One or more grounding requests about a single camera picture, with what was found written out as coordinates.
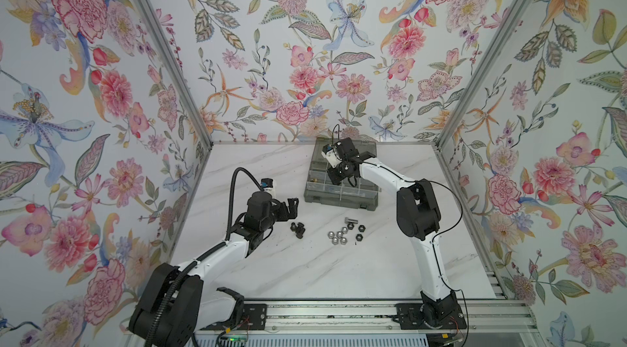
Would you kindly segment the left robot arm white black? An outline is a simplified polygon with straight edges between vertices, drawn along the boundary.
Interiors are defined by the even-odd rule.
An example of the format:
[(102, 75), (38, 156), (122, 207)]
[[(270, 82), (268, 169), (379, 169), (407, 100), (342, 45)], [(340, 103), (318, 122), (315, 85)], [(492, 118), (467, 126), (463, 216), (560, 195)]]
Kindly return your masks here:
[(191, 260), (163, 263), (154, 270), (132, 314), (129, 332), (146, 346), (185, 346), (204, 327), (239, 323), (243, 296), (215, 281), (258, 249), (275, 224), (295, 220), (298, 207), (298, 198), (280, 202), (267, 190), (253, 193), (226, 239)]

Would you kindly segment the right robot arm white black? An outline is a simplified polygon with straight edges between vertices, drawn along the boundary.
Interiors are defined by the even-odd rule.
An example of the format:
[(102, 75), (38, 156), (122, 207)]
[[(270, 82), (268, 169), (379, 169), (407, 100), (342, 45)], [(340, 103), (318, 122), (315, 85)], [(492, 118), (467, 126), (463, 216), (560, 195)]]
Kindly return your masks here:
[(410, 239), (421, 273), (421, 307), (414, 312), (423, 325), (441, 329), (461, 312), (457, 290), (451, 287), (439, 248), (440, 221), (434, 182), (413, 179), (393, 170), (370, 152), (360, 152), (349, 138), (323, 146), (328, 176), (335, 185), (363, 178), (395, 196), (396, 223)]

